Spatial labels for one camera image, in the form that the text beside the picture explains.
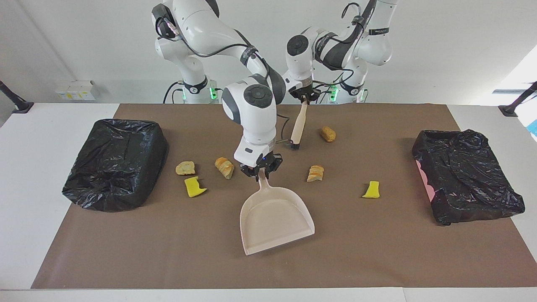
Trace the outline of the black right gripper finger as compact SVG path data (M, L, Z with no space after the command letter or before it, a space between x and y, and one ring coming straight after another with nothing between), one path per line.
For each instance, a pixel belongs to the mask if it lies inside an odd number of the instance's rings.
M263 159L264 174L266 177L270 175L271 172L278 170L280 164L282 164L281 156L266 156Z
M255 180L258 182L259 180L259 167L250 167L245 164L240 165L240 170L245 174L247 177L254 177Z

